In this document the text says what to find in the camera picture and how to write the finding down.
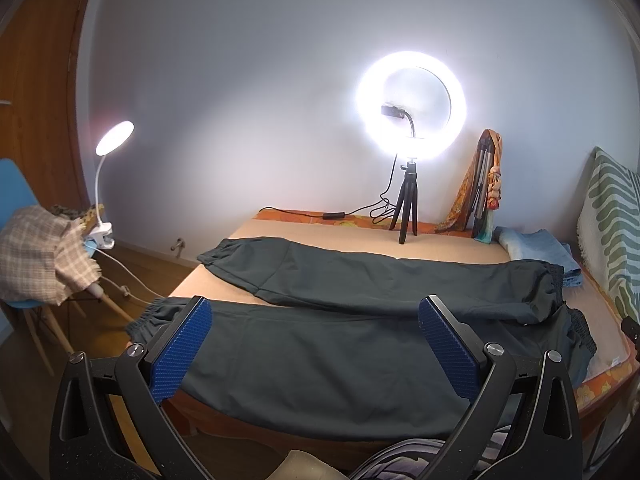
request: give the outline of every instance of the chair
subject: chair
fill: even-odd
[[[33,191],[31,190],[31,187],[29,187],[29,184],[27,183],[15,163],[8,158],[0,159],[0,230],[2,230],[9,218],[11,218],[14,211],[22,207],[36,204],[38,204],[38,200],[36,199]],[[84,248],[86,249],[89,256],[93,256],[95,252],[95,242],[93,240],[89,240],[85,244]],[[102,287],[97,283],[92,283],[87,288],[87,291],[99,301],[103,301],[105,304],[107,304],[108,307],[110,307],[114,312],[126,319],[127,322],[133,321],[133,318],[129,314],[124,312],[124,310],[122,310],[116,303],[114,303],[114,301],[104,293]],[[60,342],[60,345],[63,349],[65,349],[66,352],[73,353],[74,350],[68,339],[66,338],[65,333],[60,328],[60,324],[56,320],[51,307],[48,304],[42,304],[39,301],[35,300],[3,301],[9,306],[22,310],[24,319],[27,322],[27,327],[29,328],[29,332],[31,333],[31,338],[36,345],[36,349],[38,350],[40,357],[42,357],[47,371],[50,375],[53,376],[53,368],[51,367],[49,359],[44,352],[44,348],[42,347],[42,343],[40,342],[40,338],[38,337],[38,334],[36,332],[36,325],[34,323],[35,314],[32,312],[32,310],[34,308],[40,308],[42,310],[44,321],[51,329],[51,331],[55,334],[56,338]],[[86,317],[86,314],[80,308],[78,302],[72,299],[69,299],[69,302],[81,316]]]

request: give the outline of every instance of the ring light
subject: ring light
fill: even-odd
[[[385,104],[383,89],[386,80],[393,73],[407,68],[431,72],[449,94],[449,120],[440,131],[425,137],[421,136],[420,131],[416,138],[407,136],[380,113],[380,107]],[[374,63],[360,81],[356,103],[367,131],[380,147],[405,158],[433,158],[439,155],[456,139],[466,119],[465,95],[456,76],[444,63],[421,52],[396,52]]]

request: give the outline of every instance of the tripod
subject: tripod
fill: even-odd
[[[400,237],[399,242],[404,244],[406,240],[406,229],[409,226],[409,212],[413,210],[412,215],[412,228],[414,236],[418,235],[418,183],[416,181],[417,174],[415,173],[415,160],[410,159],[406,166],[400,166],[404,170],[404,180],[400,187],[400,194],[398,195],[398,202],[396,203],[396,209],[394,211],[394,217],[391,219],[391,225],[389,230],[393,231],[402,210],[402,220],[400,222]]]

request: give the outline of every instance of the cushion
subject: cushion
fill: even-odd
[[[584,263],[620,316],[639,320],[640,176],[596,148],[578,218]]]

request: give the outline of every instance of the bed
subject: bed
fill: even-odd
[[[343,252],[368,252],[398,258],[494,264],[508,261],[498,244],[485,245],[470,238],[469,232],[433,234],[433,225],[420,222],[418,237],[398,244],[398,233],[385,224],[372,225],[370,219],[349,216],[342,220],[323,220],[274,210],[261,211],[245,222],[230,238],[281,237],[302,244]],[[575,391],[583,421],[583,436],[599,424],[616,395],[635,376],[639,365],[631,346],[620,331],[620,318],[593,278],[585,272],[584,285],[563,291],[568,306],[583,312],[598,351],[590,361],[587,378]],[[200,265],[172,292],[172,296],[205,296],[212,300],[267,304],[211,274]],[[388,442],[330,442],[280,433],[223,415],[179,390],[165,410],[182,434],[200,431],[216,436],[248,438],[270,446],[283,456],[290,449],[310,452],[331,465],[349,469],[362,462]]]

